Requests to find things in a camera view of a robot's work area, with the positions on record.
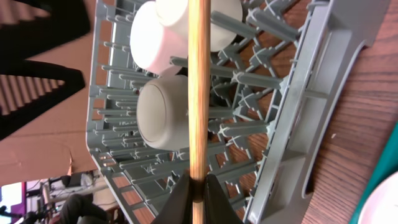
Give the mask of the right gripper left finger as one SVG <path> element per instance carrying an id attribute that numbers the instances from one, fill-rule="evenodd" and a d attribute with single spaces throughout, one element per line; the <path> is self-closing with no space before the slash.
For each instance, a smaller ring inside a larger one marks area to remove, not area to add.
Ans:
<path id="1" fill-rule="evenodd" d="M 184 174 L 179 178 L 159 213 L 160 224 L 191 224 L 192 223 L 192 193 L 190 176 Z"/>

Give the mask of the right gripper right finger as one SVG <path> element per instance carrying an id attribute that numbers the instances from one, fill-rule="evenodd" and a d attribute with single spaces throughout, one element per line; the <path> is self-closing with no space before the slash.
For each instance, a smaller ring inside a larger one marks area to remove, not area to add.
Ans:
<path id="1" fill-rule="evenodd" d="M 206 224 L 243 224 L 213 174 L 206 177 L 203 199 Z"/>

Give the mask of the grey bowl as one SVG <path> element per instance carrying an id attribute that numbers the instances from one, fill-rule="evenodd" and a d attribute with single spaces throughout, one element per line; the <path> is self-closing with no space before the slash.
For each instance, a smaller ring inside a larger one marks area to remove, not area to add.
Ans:
<path id="1" fill-rule="evenodd" d="M 174 75 L 146 83 L 139 94 L 136 118 L 148 146 L 168 151 L 188 147 L 188 77 Z"/>

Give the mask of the small pink plate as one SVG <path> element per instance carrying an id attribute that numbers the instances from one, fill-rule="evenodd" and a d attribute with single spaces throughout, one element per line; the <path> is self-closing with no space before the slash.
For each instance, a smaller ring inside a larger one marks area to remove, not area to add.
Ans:
<path id="1" fill-rule="evenodd" d="M 170 63 L 171 57 L 188 57 L 188 40 L 159 22 L 155 1 L 147 1 L 138 9 L 129 46 L 139 68 L 161 77 L 174 76 L 182 69 Z"/>

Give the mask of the white cup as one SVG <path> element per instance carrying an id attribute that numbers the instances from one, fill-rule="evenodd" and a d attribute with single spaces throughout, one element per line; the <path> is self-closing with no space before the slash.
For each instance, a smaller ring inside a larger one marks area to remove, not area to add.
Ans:
<path id="1" fill-rule="evenodd" d="M 218 52 L 236 37 L 236 24 L 242 22 L 240 0 L 211 0 L 210 50 Z M 185 40 L 188 39 L 189 0 L 156 0 L 159 21 Z"/>

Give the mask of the wooden chopstick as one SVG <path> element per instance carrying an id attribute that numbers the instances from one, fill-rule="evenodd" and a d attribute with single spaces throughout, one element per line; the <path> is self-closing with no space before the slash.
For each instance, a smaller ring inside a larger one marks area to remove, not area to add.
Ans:
<path id="1" fill-rule="evenodd" d="M 188 2 L 188 118 L 190 178 L 193 180 L 192 223 L 205 222 L 203 186 L 210 90 L 210 0 Z"/>

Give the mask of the large white plate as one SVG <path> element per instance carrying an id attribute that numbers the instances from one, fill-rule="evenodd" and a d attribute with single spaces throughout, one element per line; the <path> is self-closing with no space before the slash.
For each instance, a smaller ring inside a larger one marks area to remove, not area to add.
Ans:
<path id="1" fill-rule="evenodd" d="M 366 200 L 358 224 L 397 224 L 397 172 L 383 180 Z"/>

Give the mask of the grey plastic dish rack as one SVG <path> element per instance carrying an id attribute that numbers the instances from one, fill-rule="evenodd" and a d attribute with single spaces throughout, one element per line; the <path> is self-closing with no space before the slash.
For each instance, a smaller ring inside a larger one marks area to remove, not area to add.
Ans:
<path id="1" fill-rule="evenodd" d="M 189 167 L 188 149 L 148 146 L 138 94 L 155 74 L 130 53 L 142 1 L 98 1 L 86 143 L 129 223 L 149 223 Z M 321 141 L 351 68 L 388 1 L 244 1 L 240 41 L 211 58 L 208 145 L 244 223 L 300 223 Z"/>

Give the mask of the teal plastic tray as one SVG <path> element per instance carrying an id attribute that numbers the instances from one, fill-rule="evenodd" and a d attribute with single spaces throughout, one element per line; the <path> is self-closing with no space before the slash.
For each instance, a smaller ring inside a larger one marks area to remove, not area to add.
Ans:
<path id="1" fill-rule="evenodd" d="M 368 184 L 353 212 L 349 224 L 357 224 L 361 210 L 373 190 L 386 178 L 397 171 L 397 123 L 389 136 L 384 150 L 373 170 Z"/>

